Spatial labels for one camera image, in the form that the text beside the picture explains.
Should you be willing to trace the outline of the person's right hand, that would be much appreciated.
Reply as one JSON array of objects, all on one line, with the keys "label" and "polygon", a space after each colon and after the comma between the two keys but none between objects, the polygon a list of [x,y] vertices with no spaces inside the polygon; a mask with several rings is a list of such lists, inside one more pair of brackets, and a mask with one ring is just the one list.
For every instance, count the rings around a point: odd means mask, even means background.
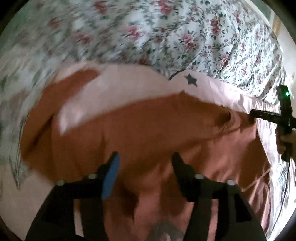
[{"label": "person's right hand", "polygon": [[283,129],[279,126],[275,130],[276,135],[276,145],[277,151],[279,154],[283,154],[286,149],[287,145],[291,144],[291,157],[295,159],[295,144],[296,144],[296,132],[295,129],[292,130],[292,133],[288,135],[283,134]]}]

